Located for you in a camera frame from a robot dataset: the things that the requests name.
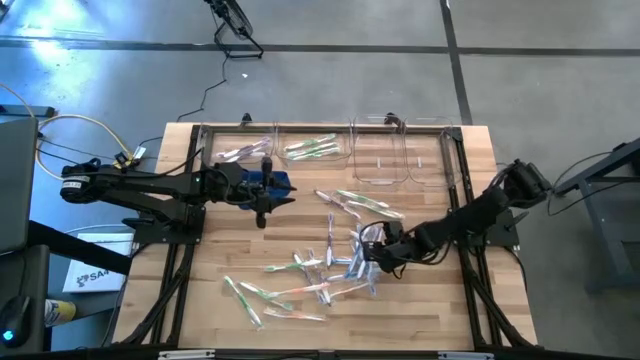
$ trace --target wooden table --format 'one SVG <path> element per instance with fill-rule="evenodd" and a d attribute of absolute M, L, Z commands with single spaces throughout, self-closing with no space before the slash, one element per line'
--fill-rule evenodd
<path fill-rule="evenodd" d="M 185 160 L 194 124 L 168 124 L 159 154 L 157 172 Z M 465 126 L 464 146 L 477 196 L 496 173 L 495 159 L 484 126 Z M 238 137 L 216 135 L 216 150 L 244 145 Z M 407 153 L 428 149 L 424 141 L 407 138 Z M 274 170 L 281 170 L 277 157 Z M 332 307 L 320 305 L 315 294 L 292 298 L 296 308 L 326 314 L 328 321 L 280 319 L 263 315 L 265 303 L 245 291 L 261 315 L 265 329 L 256 331 L 222 278 L 248 281 L 270 291 L 305 286 L 299 271 L 264 273 L 269 264 L 292 260 L 292 251 L 307 248 L 324 254 L 327 215 L 336 217 L 334 253 L 350 255 L 349 230 L 355 221 L 341 210 L 323 203 L 312 190 L 348 189 L 371 191 L 354 177 L 353 161 L 342 170 L 286 169 L 294 186 L 296 202 L 278 208 L 267 217 L 267 228 L 255 226 L 254 213 L 226 204 L 208 203 L 203 241 L 196 247 L 186 300 L 180 347 L 341 349 L 341 350 L 469 350 L 472 349 L 469 319 L 455 249 L 438 266 L 410 265 L 402 280 L 383 274 L 377 296 L 368 289 L 338 296 Z M 389 203 L 407 218 L 405 228 L 444 216 L 449 207 L 442 187 L 420 187 L 420 192 L 403 188 L 398 192 L 378 191 L 371 197 Z M 367 215 L 366 224 L 376 218 Z M 133 261 L 114 341 L 129 335 L 158 296 L 167 252 L 166 245 L 151 245 Z M 511 254 L 488 248 L 487 261 L 494 297 L 504 313 L 526 339 L 536 337 L 520 269 Z M 332 267 L 339 273 L 343 268 Z M 478 300 L 483 334 L 489 339 L 486 311 Z M 164 336 L 169 332 L 173 300 L 165 318 Z"/>

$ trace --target gray concrete floor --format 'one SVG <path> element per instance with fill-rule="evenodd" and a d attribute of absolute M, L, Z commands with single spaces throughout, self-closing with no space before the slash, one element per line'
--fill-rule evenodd
<path fill-rule="evenodd" d="M 239 2 L 256 39 L 267 44 L 447 44 L 437 0 Z M 450 6 L 460 46 L 640 47 L 636 1 L 456 0 Z M 208 9 L 197 0 L 18 0 L 0 23 L 0 35 L 11 38 L 210 43 L 213 30 Z M 197 108 L 202 90 L 221 79 L 224 60 L 218 52 L 62 50 L 50 44 L 0 48 L 0 59 L 0 81 L 31 104 L 101 119 L 130 147 L 162 135 L 167 122 Z M 637 57 L 462 56 L 461 63 L 474 124 L 490 127 L 497 161 L 533 161 L 554 179 L 574 161 L 640 134 Z M 262 61 L 230 61 L 226 74 L 228 83 L 190 121 L 239 121 L 245 112 L 256 121 L 283 122 L 387 111 L 460 116 L 446 54 L 276 52 Z M 0 102 L 14 100 L 0 93 Z M 119 151 L 101 130 L 76 120 L 60 121 L 47 134 L 87 151 Z M 64 165 L 56 159 L 46 163 L 54 169 Z M 144 164 L 153 166 L 153 160 Z M 106 204 L 67 204 L 58 186 L 36 171 L 32 219 L 68 230 L 131 216 Z M 540 343 L 640 357 L 638 293 L 584 291 L 586 281 L 604 271 L 584 208 L 548 218 L 539 206 L 519 233 Z M 65 266 L 54 259 L 52 273 L 63 276 Z M 58 327 L 54 348 L 96 346 L 105 326 L 102 316 Z"/>

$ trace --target blue object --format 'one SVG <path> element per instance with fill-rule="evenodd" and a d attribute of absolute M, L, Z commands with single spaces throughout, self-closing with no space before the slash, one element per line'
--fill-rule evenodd
<path fill-rule="evenodd" d="M 279 184 L 291 186 L 291 181 L 289 180 L 289 174 L 286 171 L 274 171 L 272 172 L 273 178 Z M 262 182 L 262 171 L 246 171 L 242 175 L 242 180 L 247 182 Z M 272 187 L 268 187 L 267 191 L 269 195 L 274 199 L 280 199 L 287 197 L 291 190 L 287 189 L 274 189 Z M 249 205 L 239 205 L 238 206 L 242 210 L 251 210 Z"/>

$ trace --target metal leg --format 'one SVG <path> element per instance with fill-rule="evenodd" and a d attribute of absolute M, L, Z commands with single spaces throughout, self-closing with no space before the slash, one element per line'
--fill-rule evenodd
<path fill-rule="evenodd" d="M 131 268 L 131 258 L 128 256 L 79 240 L 31 220 L 27 245 L 47 245 L 51 252 L 58 255 L 124 275 L 129 274 Z"/>

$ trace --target blue light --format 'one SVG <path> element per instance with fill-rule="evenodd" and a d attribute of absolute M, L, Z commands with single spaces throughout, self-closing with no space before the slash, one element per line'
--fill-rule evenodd
<path fill-rule="evenodd" d="M 9 340 L 13 339 L 13 332 L 10 331 L 10 330 L 7 330 L 7 331 L 4 332 L 4 334 L 2 334 L 2 337 L 5 340 L 9 341 Z"/>

